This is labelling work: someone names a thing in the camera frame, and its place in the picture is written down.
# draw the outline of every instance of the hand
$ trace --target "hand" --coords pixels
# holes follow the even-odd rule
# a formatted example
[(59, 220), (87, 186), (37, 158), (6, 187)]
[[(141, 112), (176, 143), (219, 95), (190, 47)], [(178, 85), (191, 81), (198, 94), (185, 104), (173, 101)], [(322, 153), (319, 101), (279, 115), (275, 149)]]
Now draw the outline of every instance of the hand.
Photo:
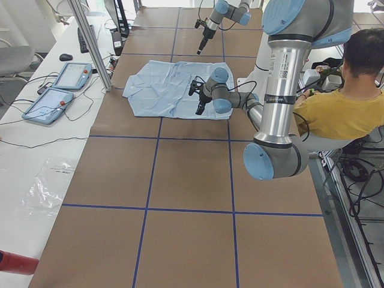
[(329, 70), (331, 69), (330, 66), (327, 65), (319, 65), (315, 68), (315, 70), (319, 73), (323, 72), (324, 70)]
[(317, 90), (315, 91), (315, 89), (311, 88), (311, 89), (306, 90), (303, 93), (303, 95), (305, 95), (305, 99), (307, 99), (308, 97), (311, 97), (311, 96), (319, 94), (319, 93), (320, 93), (320, 91), (317, 91)]

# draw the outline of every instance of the clear plastic bag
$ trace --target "clear plastic bag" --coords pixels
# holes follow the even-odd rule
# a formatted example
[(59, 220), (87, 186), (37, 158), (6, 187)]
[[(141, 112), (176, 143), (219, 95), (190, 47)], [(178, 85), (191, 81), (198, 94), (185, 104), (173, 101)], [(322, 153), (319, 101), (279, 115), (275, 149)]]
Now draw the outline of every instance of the clear plastic bag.
[(22, 199), (21, 205), (16, 208), (16, 215), (24, 217), (57, 216), (76, 169), (77, 161), (48, 158)]

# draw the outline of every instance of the yellow shirt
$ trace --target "yellow shirt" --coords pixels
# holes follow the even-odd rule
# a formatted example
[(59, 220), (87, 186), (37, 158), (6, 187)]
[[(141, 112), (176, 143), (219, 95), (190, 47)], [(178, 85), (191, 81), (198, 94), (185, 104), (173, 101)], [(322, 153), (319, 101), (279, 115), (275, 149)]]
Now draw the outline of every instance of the yellow shirt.
[[(339, 90), (313, 95), (293, 110), (307, 120), (311, 133), (325, 138), (349, 140), (364, 137), (384, 125), (384, 95), (369, 100), (351, 100)], [(300, 135), (307, 126), (295, 115)]]

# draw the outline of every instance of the blue joint cap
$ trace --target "blue joint cap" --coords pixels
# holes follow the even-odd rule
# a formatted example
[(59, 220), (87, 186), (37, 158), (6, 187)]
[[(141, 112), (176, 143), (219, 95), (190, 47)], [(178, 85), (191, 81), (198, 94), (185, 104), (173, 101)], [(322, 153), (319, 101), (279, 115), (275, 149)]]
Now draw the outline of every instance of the blue joint cap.
[(220, 14), (226, 14), (229, 9), (229, 4), (224, 0), (218, 0), (215, 5), (215, 10)]
[(216, 113), (224, 114), (229, 112), (232, 109), (232, 104), (230, 101), (226, 99), (215, 99), (214, 100), (214, 107)]
[(265, 8), (262, 28), (268, 35), (286, 29), (297, 17), (306, 0), (270, 0)]
[(241, 17), (241, 19), (240, 19), (240, 24), (241, 25), (246, 25), (246, 24), (248, 24), (249, 23), (249, 21), (251, 20), (251, 14), (250, 13), (245, 13), (242, 17)]
[(222, 67), (216, 68), (211, 74), (212, 80), (218, 83), (226, 83), (228, 80), (228, 77), (229, 77), (228, 71)]
[(256, 143), (245, 147), (243, 160), (248, 173), (258, 180), (271, 180), (274, 177), (274, 168), (270, 157), (265, 150)]
[(352, 27), (334, 35), (326, 36), (312, 43), (312, 49), (327, 48), (347, 42), (352, 35)]

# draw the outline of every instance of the white table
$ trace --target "white table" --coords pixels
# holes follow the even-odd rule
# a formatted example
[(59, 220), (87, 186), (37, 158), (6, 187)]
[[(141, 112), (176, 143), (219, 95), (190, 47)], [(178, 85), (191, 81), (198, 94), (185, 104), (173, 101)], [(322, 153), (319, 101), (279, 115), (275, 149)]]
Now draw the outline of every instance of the white table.
[[(110, 32), (104, 28), (107, 18), (90, 17), (88, 20), (90, 24), (95, 26), (102, 58), (109, 56), (109, 53), (113, 53), (113, 46)], [(54, 45), (32, 79), (48, 75), (51, 72), (60, 72), (64, 65), (64, 62), (59, 61), (59, 55), (62, 53), (73, 55), (74, 62), (92, 63), (89, 53), (80, 53), (75, 20)], [(104, 63), (108, 63), (108, 61), (109, 58), (105, 59)], [(92, 75), (91, 81), (96, 76), (97, 74)], [(17, 99), (36, 100), (39, 96), (37, 94), (38, 86), (42, 84), (43, 80), (37, 80), (26, 85)], [(76, 92), (75, 95), (79, 95), (82, 91)], [(65, 115), (62, 115), (49, 126), (33, 124), (28, 121), (0, 125), (0, 137), (7, 142), (28, 146), (39, 145), (58, 138), (88, 137), (89, 129), (104, 97), (101, 80), (97, 79), (86, 94), (94, 100), (94, 104), (90, 111), (79, 120), (71, 122)], [(14, 105), (21, 110), (26, 110), (29, 105), (22, 103), (19, 101)], [(67, 115), (70, 118), (76, 118), (84, 113), (90, 104), (91, 100), (82, 95), (68, 106)], [(17, 109), (10, 107), (0, 124), (18, 121), (21, 119), (21, 114)], [(21, 200), (29, 191), (35, 176), (49, 157), (78, 160), (85, 143), (85, 140), (68, 140), (28, 149), (0, 142), (0, 250), (40, 258), (55, 217), (22, 218), (15, 215), (15, 209), (21, 205)], [(0, 272), (0, 287), (25, 288), (31, 278), (32, 276)]]

